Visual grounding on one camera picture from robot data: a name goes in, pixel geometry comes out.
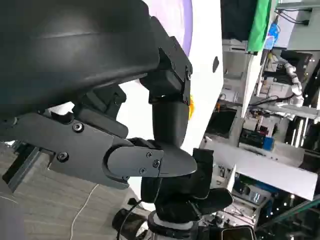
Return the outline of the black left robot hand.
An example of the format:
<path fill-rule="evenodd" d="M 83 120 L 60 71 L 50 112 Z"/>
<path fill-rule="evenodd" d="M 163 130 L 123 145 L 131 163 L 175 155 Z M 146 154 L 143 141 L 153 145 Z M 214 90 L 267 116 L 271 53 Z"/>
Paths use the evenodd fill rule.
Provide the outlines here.
<path fill-rule="evenodd" d="M 182 150 L 193 67 L 141 0 L 3 0 L 0 138 L 54 154 L 50 169 L 126 189 L 197 170 Z M 140 79 L 152 140 L 127 137 L 96 93 Z"/>

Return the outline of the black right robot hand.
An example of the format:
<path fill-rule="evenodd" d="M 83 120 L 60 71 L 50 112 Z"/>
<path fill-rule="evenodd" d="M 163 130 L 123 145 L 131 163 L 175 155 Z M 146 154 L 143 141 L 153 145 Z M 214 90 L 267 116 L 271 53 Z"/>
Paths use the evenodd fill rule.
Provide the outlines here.
<path fill-rule="evenodd" d="M 203 215 L 220 211 L 233 203 L 230 191 L 211 188 L 214 151 L 195 148 L 194 173 L 165 178 L 143 177 L 141 199 L 155 205 L 158 218 L 164 222 L 184 224 L 198 221 Z"/>

